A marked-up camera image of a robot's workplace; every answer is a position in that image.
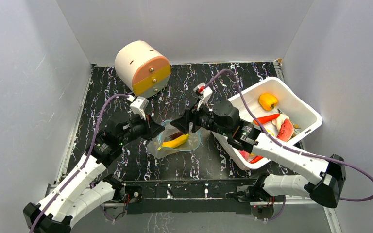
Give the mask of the dark red food piece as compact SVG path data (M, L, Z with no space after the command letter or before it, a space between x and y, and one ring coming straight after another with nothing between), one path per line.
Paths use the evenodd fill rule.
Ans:
M180 131L178 131L178 132L176 132L176 133L171 134L171 135L170 135L170 139L171 139L171 140L174 140L174 139L176 139L176 138L178 138L178 137L180 137L180 136L182 136L182 135L183 135L183 133L180 132Z

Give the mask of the clear blue zip bag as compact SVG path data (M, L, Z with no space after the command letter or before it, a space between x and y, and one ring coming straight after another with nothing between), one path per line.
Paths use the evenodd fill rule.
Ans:
M165 130L155 139L150 141L147 144L147 154L154 156L156 159L164 158L170 154L178 153L178 152L190 152L197 149L201 143L201 133L200 131L197 132L189 132L189 139L183 145L178 146L176 148L162 148L161 150L157 150L163 142L171 141L170 135L173 133L178 132L179 130L170 124L171 120L165 120L161 123L165 127Z

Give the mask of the small yellow banana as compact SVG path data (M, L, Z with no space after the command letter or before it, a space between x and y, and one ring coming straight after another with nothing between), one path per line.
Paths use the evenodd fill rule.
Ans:
M170 148L170 149L176 148L178 146L183 145L185 142L188 141L188 139L189 139L189 134L183 134L177 137L176 139L163 142L162 145L157 150L161 150L162 148Z

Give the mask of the yellow bell pepper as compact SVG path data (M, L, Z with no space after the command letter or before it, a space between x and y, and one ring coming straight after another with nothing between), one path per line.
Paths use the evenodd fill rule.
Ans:
M264 110L271 111L275 108L279 100L270 93L263 93L259 96L258 102Z

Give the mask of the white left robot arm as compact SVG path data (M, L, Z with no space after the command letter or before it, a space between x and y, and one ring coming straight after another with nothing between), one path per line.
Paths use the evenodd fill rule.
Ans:
M107 201L126 196L125 182L114 175L95 182L122 154L124 145L139 138L153 140L164 131L150 115L111 118L96 134L94 145L82 155L75 168L37 204L28 203L23 214L32 233L68 233L85 215Z

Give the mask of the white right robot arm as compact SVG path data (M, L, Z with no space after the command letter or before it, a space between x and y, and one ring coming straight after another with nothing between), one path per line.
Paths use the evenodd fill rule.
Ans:
M205 128L225 136L227 143L237 150L254 152L296 172L294 176L260 176L254 185L254 195L260 201L294 195L309 197L328 208L338 205L346 180L342 157L333 154L310 158L297 147L276 144L254 124L241 119L239 109L227 100L216 102L212 111L205 107L188 107L179 118L171 121L171 125L184 134Z

